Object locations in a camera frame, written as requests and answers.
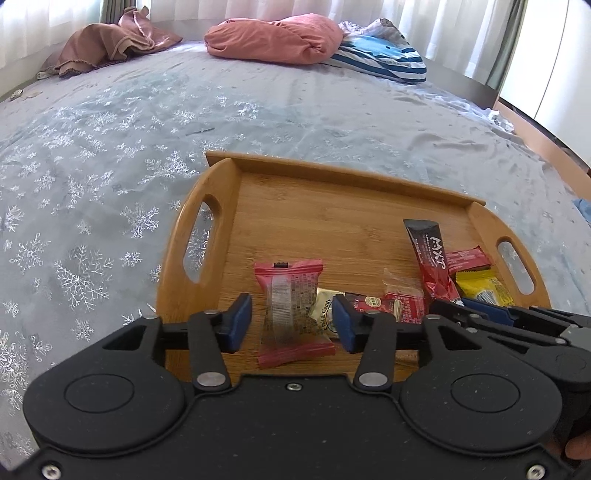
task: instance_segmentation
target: blue gripper pad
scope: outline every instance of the blue gripper pad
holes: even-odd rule
[[[339,334],[340,343],[349,353],[356,352],[355,333],[351,325],[351,316],[341,302],[333,299],[333,325]]]
[[[513,327],[513,324],[515,323],[509,310],[505,307],[499,307],[483,301],[466,299],[464,297],[462,297],[462,302],[464,302],[464,305],[469,309],[485,313],[491,322],[499,323],[500,325],[508,325],[510,327]]]
[[[223,315],[223,325],[216,332],[223,352],[235,353],[246,336],[252,319],[252,296],[241,293]]]

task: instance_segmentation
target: brown cloth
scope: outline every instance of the brown cloth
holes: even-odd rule
[[[57,60],[47,59],[44,71],[77,75],[112,63],[125,61],[131,55],[145,55],[166,50],[183,38],[154,27],[147,7],[125,9],[119,25],[94,23],[73,33]]]

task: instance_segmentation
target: pink pillow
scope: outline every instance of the pink pillow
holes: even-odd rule
[[[231,18],[205,34],[216,57],[308,65],[331,58],[343,31],[330,18],[298,15],[277,22]]]

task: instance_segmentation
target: bamboo tray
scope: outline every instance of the bamboo tray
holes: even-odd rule
[[[253,295],[252,323],[242,349],[225,354],[232,382],[244,373],[353,375],[360,354],[337,344],[335,356],[261,370],[256,353],[265,312],[254,261],[321,258],[320,286],[381,296],[384,267],[400,277],[420,278],[403,218],[439,223],[447,251],[480,245],[517,305],[550,307],[544,282],[521,241],[485,202],[411,181],[272,157],[207,152],[209,168],[178,214],[157,295],[164,322],[183,322],[203,309],[226,309],[240,292]],[[202,202],[213,213],[199,283],[183,268],[183,257]],[[534,291],[519,291],[498,252],[510,242],[525,265]],[[403,380],[416,365],[398,358],[395,377]],[[190,380],[188,352],[171,351],[167,368]]]

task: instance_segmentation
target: blue striped pillow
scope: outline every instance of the blue striped pillow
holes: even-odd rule
[[[414,48],[367,35],[347,37],[323,63],[405,83],[427,80],[427,68]]]

